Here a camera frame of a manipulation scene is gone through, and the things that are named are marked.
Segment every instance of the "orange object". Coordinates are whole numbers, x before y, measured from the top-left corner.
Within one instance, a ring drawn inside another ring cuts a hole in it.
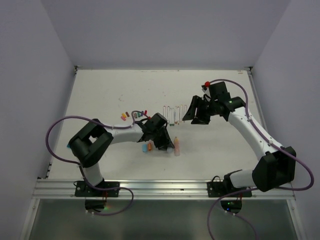
[[[180,144],[179,144],[179,139],[177,137],[174,138],[173,144],[174,144],[174,155],[178,157],[180,156]]]
[[[149,142],[149,143],[148,143],[148,151],[151,151],[151,150],[152,150],[152,143]]]

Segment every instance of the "white wall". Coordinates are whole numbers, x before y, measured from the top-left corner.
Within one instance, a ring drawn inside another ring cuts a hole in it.
[[[42,0],[73,63],[103,69],[253,66],[290,0]]]
[[[41,2],[1,1],[0,239],[19,238],[48,167],[46,130],[63,115],[72,83],[73,65]]]
[[[272,34],[253,77],[268,130],[315,174],[312,189],[295,192],[309,239],[320,239],[320,1],[292,0]],[[308,184],[297,167],[294,186]]]

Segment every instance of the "glass panel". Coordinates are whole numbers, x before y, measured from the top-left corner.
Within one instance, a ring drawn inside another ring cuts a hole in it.
[[[127,202],[108,199],[109,212]],[[114,216],[85,214],[83,200],[40,201],[31,240],[210,240],[207,214],[212,200],[135,200]],[[296,240],[287,201],[247,200],[240,215],[257,229],[261,240]],[[217,240],[255,239],[243,220],[215,207],[211,228]]]

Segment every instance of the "white table surface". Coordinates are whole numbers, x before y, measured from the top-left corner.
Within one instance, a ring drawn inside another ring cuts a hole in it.
[[[194,95],[202,96],[201,85],[214,79],[230,79],[248,92],[251,113],[261,121],[246,71],[236,70],[79,70],[66,115],[98,118],[105,124],[123,124],[121,113],[147,110],[163,112],[163,106],[190,105]],[[244,99],[241,89],[226,83],[232,97]],[[55,152],[76,160],[69,140],[86,124],[64,121]],[[207,180],[239,169],[253,169],[257,159],[240,133],[222,117],[213,116],[209,125],[190,121],[168,126],[173,140],[180,140],[180,156],[165,151],[142,152],[143,143],[110,145],[99,161],[101,173],[110,180]],[[52,159],[50,179],[79,179],[79,169]]]

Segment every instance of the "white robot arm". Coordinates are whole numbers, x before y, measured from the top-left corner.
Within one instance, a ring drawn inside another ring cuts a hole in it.
[[[108,130],[89,122],[69,141],[68,145],[81,163],[89,183],[98,186],[104,181],[98,162],[111,144],[152,140],[160,150],[175,148],[167,131],[167,120],[160,113],[145,120],[145,123],[140,120],[133,125],[115,125]]]
[[[202,86],[203,97],[193,96],[191,105],[183,117],[184,121],[192,120],[191,124],[207,125],[211,116],[220,115],[233,125],[251,146],[259,160],[254,169],[237,170],[224,176],[225,193],[232,193],[240,188],[257,187],[262,192],[291,182],[295,176],[296,162],[283,154],[270,143],[296,156],[292,147],[284,148],[274,140],[248,111],[240,97],[231,97],[224,82]],[[269,139],[266,141],[258,134],[250,121]]]

